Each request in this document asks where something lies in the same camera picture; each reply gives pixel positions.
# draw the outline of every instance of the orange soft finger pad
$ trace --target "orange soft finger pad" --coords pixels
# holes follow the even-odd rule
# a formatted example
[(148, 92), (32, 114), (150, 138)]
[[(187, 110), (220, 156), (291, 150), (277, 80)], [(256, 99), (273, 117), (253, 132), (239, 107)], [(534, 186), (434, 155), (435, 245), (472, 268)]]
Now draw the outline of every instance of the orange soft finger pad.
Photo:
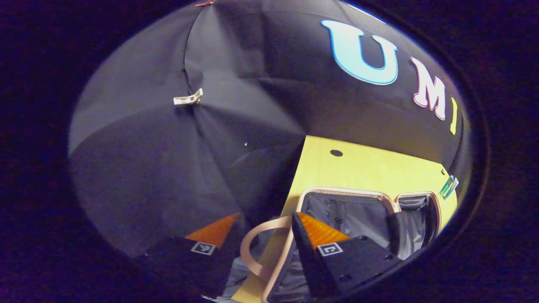
[(309, 215), (298, 212), (298, 216), (301, 219), (303, 227), (305, 227), (305, 230), (307, 231), (307, 235), (309, 236), (313, 249), (316, 249), (320, 245), (350, 239), (350, 237), (347, 235)]
[(217, 248), (221, 248), (238, 215), (239, 213), (237, 212), (228, 217), (224, 217), (187, 235), (185, 238), (197, 242), (212, 244)]

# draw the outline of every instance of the yellow wooden surface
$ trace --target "yellow wooden surface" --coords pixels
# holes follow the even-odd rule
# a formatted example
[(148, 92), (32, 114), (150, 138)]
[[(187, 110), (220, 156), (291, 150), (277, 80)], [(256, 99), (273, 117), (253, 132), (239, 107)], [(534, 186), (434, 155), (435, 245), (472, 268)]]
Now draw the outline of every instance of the yellow wooden surface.
[[(330, 153), (339, 150), (343, 156)], [(281, 213), (294, 212), (301, 193), (310, 187), (338, 187), (377, 191), (395, 200), (399, 194), (431, 191), (435, 194), (447, 181), (445, 168), (435, 162), (373, 147), (307, 136), (300, 162)], [(443, 228), (457, 208), (453, 192), (447, 200), (438, 198)], [(259, 263), (274, 267), (282, 251), (286, 233), (276, 233), (266, 246)], [(265, 283), (251, 274), (232, 299), (259, 303)]]

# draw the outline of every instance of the beige handle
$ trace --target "beige handle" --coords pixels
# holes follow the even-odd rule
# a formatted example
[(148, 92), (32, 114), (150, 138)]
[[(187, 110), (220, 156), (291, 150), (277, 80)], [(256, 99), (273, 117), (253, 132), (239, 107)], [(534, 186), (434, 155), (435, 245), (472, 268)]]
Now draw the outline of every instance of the beige handle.
[(249, 268), (252, 273), (256, 274), (265, 281), (268, 281), (273, 273), (272, 268), (263, 267), (251, 255), (249, 247), (251, 246), (252, 240), (263, 231), (277, 228), (288, 229), (290, 227), (292, 227), (292, 216), (280, 217), (278, 219), (258, 225), (245, 235), (241, 241), (240, 256), (247, 268)]

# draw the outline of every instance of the light blue letter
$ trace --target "light blue letter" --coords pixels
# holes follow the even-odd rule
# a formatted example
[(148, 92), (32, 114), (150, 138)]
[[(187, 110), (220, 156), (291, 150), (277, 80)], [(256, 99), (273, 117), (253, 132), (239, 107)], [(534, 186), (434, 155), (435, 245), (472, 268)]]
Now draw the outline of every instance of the light blue letter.
[(363, 31), (346, 23), (324, 20), (322, 25), (331, 33), (333, 56), (337, 64), (353, 77), (376, 85), (387, 85), (397, 79), (397, 47), (379, 36), (372, 38), (380, 44), (384, 55), (384, 67), (375, 68), (363, 60), (360, 37)]

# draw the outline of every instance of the letter m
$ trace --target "letter m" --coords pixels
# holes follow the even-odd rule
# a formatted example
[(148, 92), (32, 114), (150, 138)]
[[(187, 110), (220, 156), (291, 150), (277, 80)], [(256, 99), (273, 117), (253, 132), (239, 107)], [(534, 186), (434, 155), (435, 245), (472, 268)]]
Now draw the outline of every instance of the letter m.
[(436, 116), (440, 120), (445, 120), (444, 83), (438, 77), (434, 77), (434, 82), (432, 82), (431, 75), (425, 65), (414, 57), (410, 58), (416, 65), (417, 76), (419, 78), (419, 89), (418, 92), (413, 95), (413, 100), (421, 107), (429, 106), (430, 110), (434, 110)]

